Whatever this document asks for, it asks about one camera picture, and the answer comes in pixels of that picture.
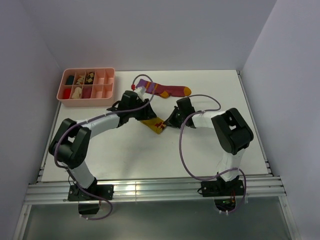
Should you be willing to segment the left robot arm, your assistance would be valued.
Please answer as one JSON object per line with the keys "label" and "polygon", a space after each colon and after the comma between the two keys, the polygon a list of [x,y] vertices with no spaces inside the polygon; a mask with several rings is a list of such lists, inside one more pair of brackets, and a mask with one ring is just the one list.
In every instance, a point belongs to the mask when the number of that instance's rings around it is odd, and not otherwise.
{"label": "left robot arm", "polygon": [[55,165],[66,170],[80,185],[79,194],[86,200],[95,198],[98,193],[97,179],[85,162],[90,140],[108,130],[123,126],[131,118],[137,121],[156,118],[150,100],[144,99],[145,92],[145,87],[126,90],[121,100],[108,108],[106,113],[80,121],[66,118],[59,126],[48,151],[54,157]]}

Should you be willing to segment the yellow patterned sock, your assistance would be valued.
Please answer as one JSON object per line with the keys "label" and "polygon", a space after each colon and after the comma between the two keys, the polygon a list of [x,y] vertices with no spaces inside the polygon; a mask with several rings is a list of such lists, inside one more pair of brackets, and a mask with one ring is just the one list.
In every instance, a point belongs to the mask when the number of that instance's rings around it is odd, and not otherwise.
{"label": "yellow patterned sock", "polygon": [[165,124],[165,121],[159,117],[152,118],[149,120],[141,120],[140,122],[145,126],[147,126],[148,128],[150,128],[153,132],[155,132],[158,135],[161,134],[167,127],[167,125]]}

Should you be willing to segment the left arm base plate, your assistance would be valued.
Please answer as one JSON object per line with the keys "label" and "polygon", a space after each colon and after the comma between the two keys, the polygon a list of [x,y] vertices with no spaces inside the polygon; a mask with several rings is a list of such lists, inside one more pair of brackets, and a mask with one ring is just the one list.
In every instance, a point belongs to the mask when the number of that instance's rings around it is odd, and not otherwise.
{"label": "left arm base plate", "polygon": [[91,189],[81,190],[77,185],[71,185],[67,200],[69,202],[84,202],[94,200],[112,200],[114,193],[113,184],[98,184]]}

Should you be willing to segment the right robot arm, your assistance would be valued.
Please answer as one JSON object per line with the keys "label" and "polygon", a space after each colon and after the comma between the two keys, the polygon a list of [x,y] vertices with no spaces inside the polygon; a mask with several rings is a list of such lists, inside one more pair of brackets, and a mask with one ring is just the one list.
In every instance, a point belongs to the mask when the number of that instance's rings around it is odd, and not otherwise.
{"label": "right robot arm", "polygon": [[[221,178],[216,183],[217,191],[222,195],[229,194],[234,188],[234,180],[239,179],[241,160],[245,150],[254,139],[254,134],[245,119],[236,108],[221,111],[221,104],[218,109],[206,109],[196,111],[189,97],[176,101],[170,116],[165,120],[168,127],[180,129],[178,149],[181,163],[186,172],[194,179],[209,181]],[[182,152],[182,137],[185,127],[193,129],[213,129],[218,142],[223,149],[221,166],[216,175],[203,178],[197,177],[188,169]]]}

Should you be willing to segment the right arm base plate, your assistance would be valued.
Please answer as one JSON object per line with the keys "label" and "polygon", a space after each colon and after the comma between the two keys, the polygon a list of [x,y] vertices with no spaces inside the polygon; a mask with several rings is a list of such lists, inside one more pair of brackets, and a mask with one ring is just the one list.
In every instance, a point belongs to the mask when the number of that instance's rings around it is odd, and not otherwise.
{"label": "right arm base plate", "polygon": [[202,181],[197,192],[203,197],[242,196],[245,192],[242,180],[234,179],[225,182],[223,179]]}

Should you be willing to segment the maroon sock purple toe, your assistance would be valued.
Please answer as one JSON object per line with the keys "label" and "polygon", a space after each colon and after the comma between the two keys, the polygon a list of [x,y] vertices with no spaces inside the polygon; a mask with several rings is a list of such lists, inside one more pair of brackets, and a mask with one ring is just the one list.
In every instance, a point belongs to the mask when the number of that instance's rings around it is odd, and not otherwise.
{"label": "maroon sock purple toe", "polygon": [[92,87],[84,87],[82,89],[82,98],[83,99],[90,99],[92,94]]}

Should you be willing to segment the brown yellow argyle sock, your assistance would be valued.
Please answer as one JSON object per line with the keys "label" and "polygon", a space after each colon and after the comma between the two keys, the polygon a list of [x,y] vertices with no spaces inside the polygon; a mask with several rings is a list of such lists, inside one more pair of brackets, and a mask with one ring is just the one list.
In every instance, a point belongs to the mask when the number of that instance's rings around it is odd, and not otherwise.
{"label": "brown yellow argyle sock", "polygon": [[93,71],[92,71],[92,72],[89,72],[89,73],[87,73],[87,75],[86,75],[84,84],[85,84],[85,85],[92,85],[92,84],[94,83],[94,79],[95,79],[95,73],[94,73]]}

